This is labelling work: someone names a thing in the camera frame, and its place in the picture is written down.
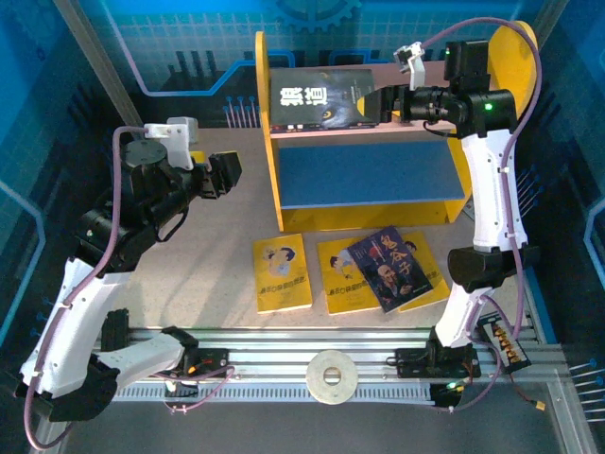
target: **white ring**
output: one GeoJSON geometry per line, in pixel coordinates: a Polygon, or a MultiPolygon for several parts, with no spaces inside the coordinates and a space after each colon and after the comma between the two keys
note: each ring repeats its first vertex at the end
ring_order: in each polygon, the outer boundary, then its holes
{"type": "Polygon", "coordinates": [[[337,405],[349,400],[357,389],[357,368],[344,353],[337,350],[319,352],[306,369],[306,386],[313,397],[324,404],[337,405]],[[323,374],[330,368],[340,371],[340,381],[327,383],[323,374]]]}

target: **purple cable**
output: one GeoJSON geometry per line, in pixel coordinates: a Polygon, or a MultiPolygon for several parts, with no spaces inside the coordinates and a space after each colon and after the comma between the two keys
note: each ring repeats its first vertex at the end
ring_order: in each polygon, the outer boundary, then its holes
{"type": "Polygon", "coordinates": [[[195,410],[196,408],[201,407],[203,404],[205,404],[210,399],[212,399],[216,395],[216,393],[218,393],[227,384],[227,382],[231,379],[231,377],[233,376],[233,373],[235,372],[235,368],[233,366],[225,366],[225,367],[221,367],[220,369],[216,369],[215,371],[212,371],[210,374],[194,375],[194,376],[180,376],[180,377],[176,377],[176,378],[173,378],[168,375],[163,375],[163,374],[155,374],[154,376],[157,376],[159,378],[164,378],[166,380],[171,380],[171,381],[202,381],[210,376],[218,375],[225,371],[229,371],[227,373],[227,375],[225,376],[225,378],[218,384],[218,386],[216,388],[214,388],[212,390],[211,393],[209,393],[207,396],[205,396],[199,402],[196,402],[195,404],[191,404],[191,405],[187,405],[187,406],[182,405],[181,408],[178,408],[176,405],[174,407],[171,407],[167,402],[164,402],[164,405],[166,405],[171,411],[187,413],[190,410],[195,410]]]}
{"type": "Polygon", "coordinates": [[[69,295],[67,295],[65,300],[63,300],[63,306],[60,306],[57,309],[55,316],[50,321],[48,329],[46,330],[46,333],[43,336],[42,343],[40,344],[40,352],[38,353],[38,357],[36,358],[36,363],[34,365],[34,375],[31,377],[29,387],[27,388],[26,403],[23,414],[27,439],[29,440],[31,446],[34,449],[38,449],[39,451],[50,449],[51,447],[60,443],[61,440],[65,438],[65,436],[67,436],[69,431],[74,426],[74,422],[70,423],[67,428],[65,428],[65,431],[51,443],[44,444],[38,441],[31,427],[31,412],[34,400],[34,393],[35,390],[38,388],[38,385],[40,384],[40,379],[42,377],[42,369],[44,366],[44,362],[46,361],[46,356],[48,355],[48,350],[50,349],[53,337],[55,335],[55,332],[57,331],[59,323],[65,315],[66,310],[68,310],[68,308],[71,309],[71,306],[76,297],[79,295],[79,293],[83,291],[93,281],[93,279],[98,276],[100,272],[103,271],[110,258],[112,257],[113,249],[115,248],[115,243],[117,241],[118,228],[120,226],[120,204],[122,201],[122,159],[120,154],[120,135],[122,135],[122,133],[124,132],[144,133],[146,131],[147,130],[144,128],[122,126],[113,132],[112,231],[110,233],[110,239],[107,243],[107,249],[103,253],[103,256],[101,257],[99,262],[96,264],[95,268],[91,272],[89,272],[88,275],[77,286],[75,286],[74,289],[72,289],[72,291],[69,293],[69,295]]]}
{"type": "MultiPolygon", "coordinates": [[[[458,24],[450,26],[445,30],[439,32],[437,35],[429,38],[424,43],[421,44],[422,48],[427,48],[428,46],[434,44],[436,41],[441,38],[453,33],[464,26],[469,26],[472,24],[484,23],[484,24],[494,24],[498,26],[507,26],[508,28],[516,31],[527,43],[529,49],[531,50],[531,54],[533,55],[533,59],[536,63],[536,84],[534,86],[533,94],[531,95],[531,100],[529,105],[527,106],[527,110],[523,115],[523,118],[519,122],[519,125],[514,130],[512,135],[510,136],[509,141],[504,147],[504,152],[502,153],[502,162],[500,164],[501,168],[507,168],[507,161],[510,156],[510,152],[512,151],[512,146],[519,138],[519,134],[526,126],[531,114],[536,108],[536,104],[538,103],[538,97],[540,96],[540,90],[542,89],[542,63],[540,61],[540,53],[538,52],[538,48],[533,43],[529,35],[523,30],[522,27],[515,24],[514,22],[507,21],[504,19],[498,19],[495,17],[475,17],[474,19],[468,19],[466,21],[462,21],[458,24]]],[[[512,337],[517,340],[519,337],[519,332],[521,331],[521,321],[523,320],[523,311],[525,305],[524,298],[524,274],[523,274],[523,264],[521,262],[521,254],[519,253],[519,248],[517,247],[517,242],[514,238],[514,222],[516,221],[512,215],[512,203],[510,201],[510,191],[509,191],[509,174],[507,172],[501,172],[502,186],[504,192],[504,203],[506,206],[507,212],[507,228],[508,228],[508,236],[510,241],[510,248],[512,249],[512,255],[514,257],[514,264],[517,270],[517,275],[519,276],[517,283],[517,316],[515,319],[514,329],[512,330],[512,337]]]]}

